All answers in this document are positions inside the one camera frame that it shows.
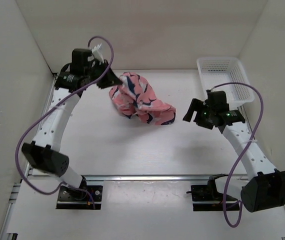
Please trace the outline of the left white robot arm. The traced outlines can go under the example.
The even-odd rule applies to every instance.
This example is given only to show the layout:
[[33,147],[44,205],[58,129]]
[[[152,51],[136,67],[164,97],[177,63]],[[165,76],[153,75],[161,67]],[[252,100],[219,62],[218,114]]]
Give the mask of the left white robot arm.
[[70,186],[70,194],[76,200],[84,199],[88,191],[84,178],[69,166],[69,157],[60,152],[65,128],[86,85],[96,84],[104,89],[122,83],[111,70],[110,63],[103,58],[100,48],[96,45],[72,51],[71,62],[56,77],[51,104],[41,120],[39,131],[30,143],[25,142],[21,148],[34,169]]

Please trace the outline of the pink shark print shorts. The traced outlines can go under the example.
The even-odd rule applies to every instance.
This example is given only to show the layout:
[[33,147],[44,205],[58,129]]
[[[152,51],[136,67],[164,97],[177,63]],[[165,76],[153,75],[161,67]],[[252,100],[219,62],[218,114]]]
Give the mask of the pink shark print shorts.
[[113,86],[109,97],[117,111],[131,119],[138,117],[145,124],[171,125],[176,119],[176,108],[158,99],[150,83],[134,72],[124,72],[122,84]]

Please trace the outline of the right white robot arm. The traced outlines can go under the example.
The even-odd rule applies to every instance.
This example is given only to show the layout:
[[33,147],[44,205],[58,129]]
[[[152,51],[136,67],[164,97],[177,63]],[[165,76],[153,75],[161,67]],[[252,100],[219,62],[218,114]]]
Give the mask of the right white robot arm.
[[230,183],[227,200],[240,200],[251,213],[285,205],[285,171],[278,170],[250,137],[237,109],[230,109],[224,91],[208,91],[207,99],[192,99],[185,122],[206,129],[218,128],[240,157],[248,183]]

